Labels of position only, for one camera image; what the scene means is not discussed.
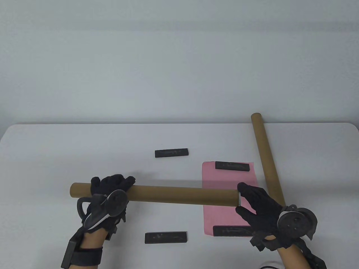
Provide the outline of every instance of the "velcro strap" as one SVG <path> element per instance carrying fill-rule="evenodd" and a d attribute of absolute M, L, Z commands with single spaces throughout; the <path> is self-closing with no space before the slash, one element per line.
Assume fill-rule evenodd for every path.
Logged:
<path fill-rule="evenodd" d="M 74 251 L 71 265 L 95 266 L 99 265 L 102 257 L 102 247 L 98 249 L 78 249 Z"/>

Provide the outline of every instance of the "wrist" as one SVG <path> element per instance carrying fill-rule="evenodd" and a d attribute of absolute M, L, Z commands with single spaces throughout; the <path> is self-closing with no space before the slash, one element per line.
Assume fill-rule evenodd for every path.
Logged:
<path fill-rule="evenodd" d="M 97 249 L 102 247 L 105 242 L 108 232 L 101 228 L 93 233 L 85 233 L 80 248 L 82 249 Z"/>
<path fill-rule="evenodd" d="M 276 237 L 274 235 L 268 235 L 265 237 L 265 240 L 271 241 L 274 240 Z"/>

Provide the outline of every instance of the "white wall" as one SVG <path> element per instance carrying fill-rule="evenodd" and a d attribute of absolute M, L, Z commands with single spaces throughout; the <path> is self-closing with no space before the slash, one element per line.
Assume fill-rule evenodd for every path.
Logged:
<path fill-rule="evenodd" d="M 0 2 L 0 137 L 16 122 L 349 121 L 357 0 Z"/>

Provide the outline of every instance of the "black rectangular block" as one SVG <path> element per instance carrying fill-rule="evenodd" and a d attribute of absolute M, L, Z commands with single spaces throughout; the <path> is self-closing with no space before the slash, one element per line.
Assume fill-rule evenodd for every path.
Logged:
<path fill-rule="evenodd" d="M 253 236 L 251 226 L 213 226 L 213 236 Z"/>
<path fill-rule="evenodd" d="M 187 148 L 175 148 L 172 150 L 155 150 L 155 158 L 188 156 Z"/>
<path fill-rule="evenodd" d="M 186 243 L 187 232 L 147 232 L 145 244 Z"/>
<path fill-rule="evenodd" d="M 249 172 L 249 164 L 243 164 L 240 162 L 216 162 L 216 169 L 222 170 L 235 170 L 235 171 L 245 171 Z"/>

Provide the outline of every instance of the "black glove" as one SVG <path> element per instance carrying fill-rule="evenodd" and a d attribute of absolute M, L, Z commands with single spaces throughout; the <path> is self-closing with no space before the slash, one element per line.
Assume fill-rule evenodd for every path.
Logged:
<path fill-rule="evenodd" d="M 97 176 L 91 179 L 91 194 L 102 194 L 105 196 L 109 196 L 115 190 L 123 190 L 128 191 L 128 189 L 135 183 L 135 178 L 129 176 L 128 178 L 124 178 L 123 175 L 113 175 L 107 176 L 103 180 L 100 180 Z M 86 217 L 88 217 L 91 213 L 91 204 L 87 208 Z M 100 228 L 104 228 L 109 233 L 116 232 L 116 225 L 120 222 L 120 220 L 126 222 L 126 209 L 117 217 L 109 217 L 102 221 L 99 225 L 94 227 L 91 230 L 87 230 L 86 232 L 93 233 Z"/>
<path fill-rule="evenodd" d="M 264 237 L 274 235 L 281 247 L 290 247 L 293 243 L 292 239 L 281 234 L 277 227 L 283 207 L 270 198 L 262 188 L 249 186 L 241 182 L 237 185 L 237 189 L 256 211 L 256 214 L 253 214 L 244 207 L 236 207 L 236 212 L 249 223 L 254 232 L 261 233 Z"/>

